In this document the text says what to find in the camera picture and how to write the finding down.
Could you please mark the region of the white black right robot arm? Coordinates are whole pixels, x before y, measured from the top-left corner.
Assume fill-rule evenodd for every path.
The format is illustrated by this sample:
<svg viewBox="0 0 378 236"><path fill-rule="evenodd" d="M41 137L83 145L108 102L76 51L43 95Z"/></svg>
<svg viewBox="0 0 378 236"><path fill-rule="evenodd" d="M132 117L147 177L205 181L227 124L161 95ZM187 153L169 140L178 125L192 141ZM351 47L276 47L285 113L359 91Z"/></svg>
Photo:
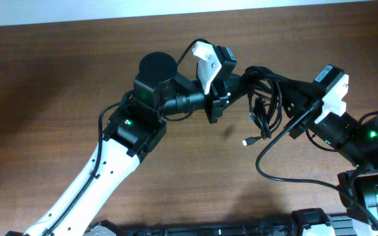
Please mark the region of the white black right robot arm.
<svg viewBox="0 0 378 236"><path fill-rule="evenodd" d="M356 120L346 112L347 74L290 81L282 86L283 108L290 117L292 138L313 132L354 169L337 175L346 213L365 224L378 221L378 111Z"/></svg>

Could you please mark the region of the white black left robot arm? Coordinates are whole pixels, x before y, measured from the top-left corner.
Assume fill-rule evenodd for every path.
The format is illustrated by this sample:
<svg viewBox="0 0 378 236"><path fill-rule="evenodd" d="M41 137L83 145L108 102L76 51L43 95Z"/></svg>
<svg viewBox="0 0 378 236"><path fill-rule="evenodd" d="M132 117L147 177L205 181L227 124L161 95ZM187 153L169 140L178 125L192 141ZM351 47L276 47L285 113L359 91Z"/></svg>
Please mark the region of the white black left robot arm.
<svg viewBox="0 0 378 236"><path fill-rule="evenodd" d="M225 108L251 90L247 79L232 71L234 56L210 54L200 60L212 70L210 87L178 72L165 52L143 57L133 89L112 105L106 126L98 126L96 149L55 204L25 235L83 235L117 186L143 162L167 132L166 116L203 109L216 123Z"/></svg>

